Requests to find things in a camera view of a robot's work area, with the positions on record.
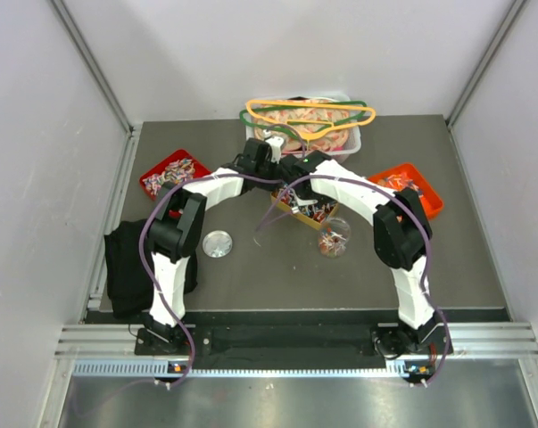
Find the gold candy tin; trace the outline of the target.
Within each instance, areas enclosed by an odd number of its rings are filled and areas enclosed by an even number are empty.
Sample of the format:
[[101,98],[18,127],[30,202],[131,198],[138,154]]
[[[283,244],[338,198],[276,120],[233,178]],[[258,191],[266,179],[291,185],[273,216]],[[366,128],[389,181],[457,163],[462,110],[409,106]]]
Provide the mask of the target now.
[[269,223],[282,218],[293,217],[301,221],[306,226],[320,229],[321,225],[329,218],[332,218],[339,209],[337,201],[330,198],[319,202],[317,199],[302,198],[294,189],[286,191],[282,196],[278,196],[283,187],[271,193],[271,200],[278,201],[277,208],[282,211],[281,215],[271,219]]

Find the clear glass jar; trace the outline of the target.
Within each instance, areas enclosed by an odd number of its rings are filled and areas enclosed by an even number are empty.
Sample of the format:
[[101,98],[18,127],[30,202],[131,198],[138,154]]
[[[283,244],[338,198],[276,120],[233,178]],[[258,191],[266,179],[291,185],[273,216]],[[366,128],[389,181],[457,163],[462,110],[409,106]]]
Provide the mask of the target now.
[[351,231],[350,225],[343,218],[327,218],[319,229],[320,253],[332,259],[343,256],[351,237]]

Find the red candy tray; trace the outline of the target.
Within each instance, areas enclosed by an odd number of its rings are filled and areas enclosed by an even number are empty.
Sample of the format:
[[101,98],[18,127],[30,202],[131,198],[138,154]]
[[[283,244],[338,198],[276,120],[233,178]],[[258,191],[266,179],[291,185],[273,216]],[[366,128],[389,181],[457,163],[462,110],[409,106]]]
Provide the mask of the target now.
[[210,173],[210,170],[188,151],[179,149],[145,172],[138,179],[138,183],[144,193],[154,201],[164,184],[176,185]]

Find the silver metal scoop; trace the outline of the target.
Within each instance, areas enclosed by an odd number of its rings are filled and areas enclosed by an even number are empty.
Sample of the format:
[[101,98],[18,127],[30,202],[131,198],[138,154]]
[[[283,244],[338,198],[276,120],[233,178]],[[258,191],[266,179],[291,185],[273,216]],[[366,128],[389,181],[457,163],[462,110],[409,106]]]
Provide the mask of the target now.
[[291,200],[290,208],[293,214],[302,214],[306,217],[312,216],[312,209],[317,205],[317,200]]

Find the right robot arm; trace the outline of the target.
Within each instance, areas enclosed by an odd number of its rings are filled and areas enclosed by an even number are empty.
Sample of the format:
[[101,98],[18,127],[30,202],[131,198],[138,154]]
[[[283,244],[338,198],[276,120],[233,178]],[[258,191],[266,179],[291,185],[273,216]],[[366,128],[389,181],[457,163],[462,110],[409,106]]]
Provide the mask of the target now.
[[418,193],[390,190],[343,167],[321,152],[279,162],[283,181],[303,199],[328,197],[362,216],[373,228],[374,250],[393,275],[399,302],[398,339],[408,353],[427,347],[437,315],[427,279],[432,229]]

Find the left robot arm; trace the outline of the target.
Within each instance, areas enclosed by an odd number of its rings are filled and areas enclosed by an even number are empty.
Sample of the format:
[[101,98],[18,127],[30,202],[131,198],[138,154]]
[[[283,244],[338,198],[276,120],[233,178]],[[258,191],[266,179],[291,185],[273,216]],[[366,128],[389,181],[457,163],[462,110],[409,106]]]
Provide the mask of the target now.
[[195,254],[206,210],[254,187],[271,190],[280,183],[277,165],[286,145],[281,136],[250,138],[236,159],[210,175],[168,185],[143,227],[140,259],[153,282],[153,304],[145,329],[164,352],[193,345],[187,328],[184,292],[196,283]]

